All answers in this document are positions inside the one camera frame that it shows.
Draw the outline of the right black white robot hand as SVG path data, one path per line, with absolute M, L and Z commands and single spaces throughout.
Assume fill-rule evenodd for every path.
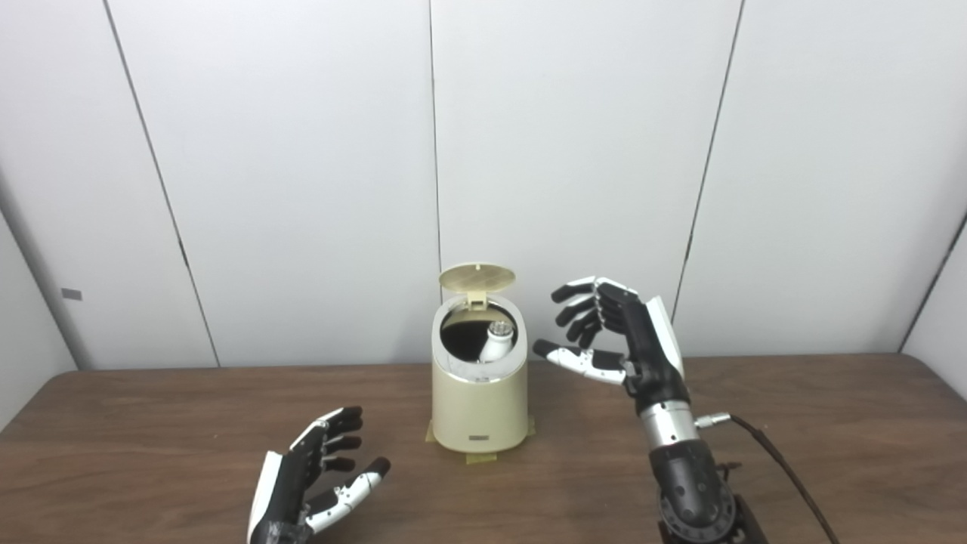
M 619 385 L 643 413 L 669 402 L 690 403 L 684 366 L 663 300 L 643 301 L 628 286 L 586 277 L 551 294 L 562 309 L 555 322 L 569 344 L 538 338 L 536 356 L 587 379 Z

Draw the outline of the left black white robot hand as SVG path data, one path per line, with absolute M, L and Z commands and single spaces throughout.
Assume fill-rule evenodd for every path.
M 283 453 L 269 450 L 253 493 L 249 543 L 307 543 L 347 517 L 386 478 L 378 457 L 356 471 L 339 451 L 359 449 L 363 408 L 343 406 L 312 420 Z

